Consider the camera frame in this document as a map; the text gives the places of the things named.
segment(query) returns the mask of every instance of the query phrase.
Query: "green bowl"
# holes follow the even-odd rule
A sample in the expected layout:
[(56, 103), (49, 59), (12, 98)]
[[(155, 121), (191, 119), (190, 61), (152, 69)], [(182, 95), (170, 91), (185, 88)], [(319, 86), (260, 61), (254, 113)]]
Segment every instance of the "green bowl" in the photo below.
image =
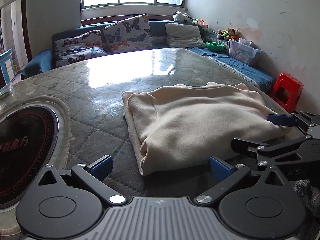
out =
[(223, 51), (224, 50), (224, 45), (216, 42), (211, 42), (208, 41), (206, 44), (207, 48), (213, 52), (216, 51)]

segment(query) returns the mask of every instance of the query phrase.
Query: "pillow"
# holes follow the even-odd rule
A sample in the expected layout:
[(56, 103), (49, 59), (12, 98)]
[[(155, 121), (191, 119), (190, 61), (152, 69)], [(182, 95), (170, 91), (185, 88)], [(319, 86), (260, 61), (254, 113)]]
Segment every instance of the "pillow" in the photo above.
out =
[(109, 48), (114, 53), (122, 53), (153, 48), (148, 15), (135, 16), (103, 29)]
[(54, 52), (56, 67), (107, 55), (102, 49), (101, 31), (90, 31), (74, 38), (55, 41)]
[(179, 23), (165, 23), (167, 43), (175, 48), (205, 48), (198, 26)]

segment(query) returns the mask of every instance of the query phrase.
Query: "red plastic stool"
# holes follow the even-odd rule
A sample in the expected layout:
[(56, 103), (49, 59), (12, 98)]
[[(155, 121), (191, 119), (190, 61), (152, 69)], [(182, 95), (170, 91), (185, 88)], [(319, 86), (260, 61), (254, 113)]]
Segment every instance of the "red plastic stool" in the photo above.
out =
[(281, 73), (270, 92), (270, 97), (289, 113), (292, 113), (299, 101), (303, 84), (288, 73)]

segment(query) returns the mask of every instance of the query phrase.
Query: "folded beige cloth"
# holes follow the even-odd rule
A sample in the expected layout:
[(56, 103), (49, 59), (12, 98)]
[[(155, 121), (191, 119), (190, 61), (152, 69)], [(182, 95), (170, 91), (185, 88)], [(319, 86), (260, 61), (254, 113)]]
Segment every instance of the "folded beige cloth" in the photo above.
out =
[(236, 155), (234, 137), (267, 141), (290, 128), (266, 120), (274, 113), (243, 83), (176, 85), (152, 92), (124, 92), (124, 112), (141, 175), (208, 163)]

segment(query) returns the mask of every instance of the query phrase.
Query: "quilted tablecloth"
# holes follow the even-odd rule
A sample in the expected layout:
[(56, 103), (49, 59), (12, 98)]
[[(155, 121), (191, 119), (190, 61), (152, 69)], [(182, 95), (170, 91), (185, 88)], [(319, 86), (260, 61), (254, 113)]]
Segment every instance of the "quilted tablecloth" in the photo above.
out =
[[(122, 93), (152, 91), (161, 86), (205, 86), (208, 82), (245, 83), (266, 105), (285, 113), (277, 103), (235, 73), (186, 49), (156, 49), (109, 55), (60, 67), (14, 85), (14, 94), (0, 101), (0, 111), (38, 95), (64, 100), (71, 111), (72, 138), (67, 169), (113, 157), (114, 168), (104, 183), (132, 196), (199, 195), (217, 183), (208, 166), (155, 172), (142, 177), (123, 118)], [(237, 156), (229, 161), (255, 168), (255, 160)]]

